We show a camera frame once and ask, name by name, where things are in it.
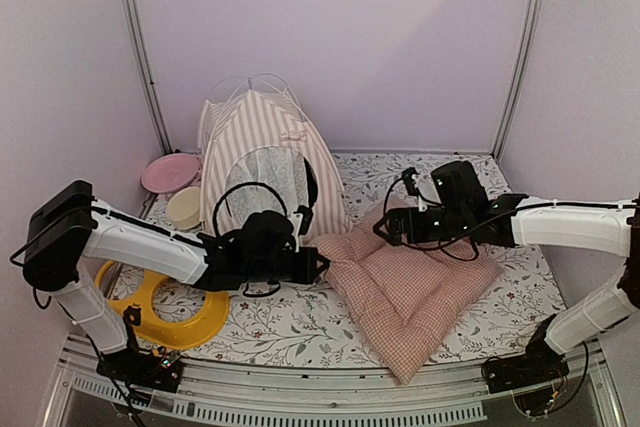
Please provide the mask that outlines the pink gingham cushion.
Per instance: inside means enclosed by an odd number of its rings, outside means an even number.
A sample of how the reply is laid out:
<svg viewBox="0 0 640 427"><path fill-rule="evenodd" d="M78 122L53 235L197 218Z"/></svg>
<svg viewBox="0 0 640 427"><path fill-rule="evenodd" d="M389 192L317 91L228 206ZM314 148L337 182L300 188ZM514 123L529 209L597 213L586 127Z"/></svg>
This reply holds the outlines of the pink gingham cushion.
<svg viewBox="0 0 640 427"><path fill-rule="evenodd" d="M445 252L420 252L375 235L373 226L382 215L404 204L393 197L387 206L370 209L349 232L310 242L330 262L326 281L402 385L411 382L501 272L487 254L474 258L466 242Z"/></svg>

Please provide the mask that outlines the striped pet tent fabric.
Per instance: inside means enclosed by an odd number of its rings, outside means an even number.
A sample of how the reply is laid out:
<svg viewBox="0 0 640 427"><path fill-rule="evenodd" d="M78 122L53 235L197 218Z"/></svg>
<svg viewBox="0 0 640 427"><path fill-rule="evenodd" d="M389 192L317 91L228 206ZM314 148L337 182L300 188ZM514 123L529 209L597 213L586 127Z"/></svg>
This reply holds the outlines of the striped pet tent fabric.
<svg viewBox="0 0 640 427"><path fill-rule="evenodd" d="M226 102L205 99L197 147L206 233L239 228L254 212L291 214L301 206L312 211L305 240L351 229L342 179L309 117L301 122L250 88Z"/></svg>

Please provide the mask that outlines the cream cat-ear pet bowl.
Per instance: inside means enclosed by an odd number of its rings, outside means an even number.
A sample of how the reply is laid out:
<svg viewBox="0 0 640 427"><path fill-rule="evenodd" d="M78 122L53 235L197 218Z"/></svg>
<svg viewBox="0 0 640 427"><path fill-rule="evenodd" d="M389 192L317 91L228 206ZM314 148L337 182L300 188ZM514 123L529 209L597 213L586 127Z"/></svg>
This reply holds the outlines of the cream cat-ear pet bowl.
<svg viewBox="0 0 640 427"><path fill-rule="evenodd" d="M166 217L177 230L190 230L200 222L200 188L186 187L175 193L167 203Z"/></svg>

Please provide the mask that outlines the yellow double bowl holder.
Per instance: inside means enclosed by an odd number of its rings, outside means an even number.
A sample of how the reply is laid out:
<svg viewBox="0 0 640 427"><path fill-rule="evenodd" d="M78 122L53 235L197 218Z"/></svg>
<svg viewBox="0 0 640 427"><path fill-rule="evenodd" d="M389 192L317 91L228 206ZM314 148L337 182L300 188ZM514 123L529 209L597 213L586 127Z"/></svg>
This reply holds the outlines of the yellow double bowl holder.
<svg viewBox="0 0 640 427"><path fill-rule="evenodd" d="M162 274L107 262L95 283L113 271L119 276L110 291L110 306L133 326L137 337L171 350L199 347L224 327L230 312L227 292L206 292Z"/></svg>

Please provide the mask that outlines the white flexible tent pole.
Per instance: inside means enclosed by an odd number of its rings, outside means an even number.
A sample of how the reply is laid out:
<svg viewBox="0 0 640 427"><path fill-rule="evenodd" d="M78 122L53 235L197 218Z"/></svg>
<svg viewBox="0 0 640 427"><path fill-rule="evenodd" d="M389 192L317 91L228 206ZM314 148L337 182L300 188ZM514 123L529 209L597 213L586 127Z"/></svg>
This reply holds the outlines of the white flexible tent pole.
<svg viewBox="0 0 640 427"><path fill-rule="evenodd" d="M230 76L216 82L208 91L206 100L210 103L226 102L246 91L251 83L248 76Z"/></svg>

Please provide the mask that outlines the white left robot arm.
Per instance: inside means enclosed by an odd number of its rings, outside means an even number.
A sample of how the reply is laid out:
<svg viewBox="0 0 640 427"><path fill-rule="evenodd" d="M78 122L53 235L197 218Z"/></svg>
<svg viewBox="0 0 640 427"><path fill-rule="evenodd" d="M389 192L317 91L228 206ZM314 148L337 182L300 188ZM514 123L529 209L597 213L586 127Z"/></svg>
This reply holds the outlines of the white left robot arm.
<svg viewBox="0 0 640 427"><path fill-rule="evenodd" d="M329 260L299 239L312 211L301 206L251 214L225 234L188 234L125 214L76 180L34 212L25 244L9 258L25 281L48 293L79 324L128 381L148 373L133 332L80 273L81 258L99 258L162 274L206 292L231 292L252 282L310 285Z"/></svg>

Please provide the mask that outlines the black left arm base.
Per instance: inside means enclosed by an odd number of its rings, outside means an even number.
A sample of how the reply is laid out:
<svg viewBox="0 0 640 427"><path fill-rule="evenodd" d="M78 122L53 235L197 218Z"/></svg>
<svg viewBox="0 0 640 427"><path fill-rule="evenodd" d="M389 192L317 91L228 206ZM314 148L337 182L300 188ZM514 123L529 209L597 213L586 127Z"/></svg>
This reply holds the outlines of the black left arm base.
<svg viewBox="0 0 640 427"><path fill-rule="evenodd" d="M184 363L178 351L161 347L157 352L139 347L134 327L142 323L140 307L124 310L123 322L126 342L123 349L106 354L99 351L97 372L110 379L122 381L127 387L138 386L176 393L182 380Z"/></svg>

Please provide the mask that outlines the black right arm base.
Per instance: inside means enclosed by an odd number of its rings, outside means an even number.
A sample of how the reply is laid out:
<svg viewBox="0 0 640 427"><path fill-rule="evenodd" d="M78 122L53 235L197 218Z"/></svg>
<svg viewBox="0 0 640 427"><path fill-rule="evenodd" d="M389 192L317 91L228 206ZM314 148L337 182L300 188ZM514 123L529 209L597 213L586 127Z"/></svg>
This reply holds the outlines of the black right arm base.
<svg viewBox="0 0 640 427"><path fill-rule="evenodd" d="M552 315L538 325L523 354L491 357L482 364L481 375L490 393L549 382L569 374L565 356L553 351L545 342L546 330L555 317Z"/></svg>

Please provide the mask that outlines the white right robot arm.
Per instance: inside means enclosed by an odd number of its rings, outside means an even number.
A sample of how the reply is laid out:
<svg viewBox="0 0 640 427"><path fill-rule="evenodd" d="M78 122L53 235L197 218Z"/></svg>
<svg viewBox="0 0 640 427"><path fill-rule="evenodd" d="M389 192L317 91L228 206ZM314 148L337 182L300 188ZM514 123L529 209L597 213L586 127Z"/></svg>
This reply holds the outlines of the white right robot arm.
<svg viewBox="0 0 640 427"><path fill-rule="evenodd" d="M444 250L467 241L471 247L536 246L599 253L621 260L600 287L564 311L543 320L517 362L517 374L537 383L556 358L639 312L639 202L551 200L523 193L490 197L468 161L442 165L430 174L436 197L429 199L415 169L400 183L414 207L384 207L373 227L387 243L412 250Z"/></svg>

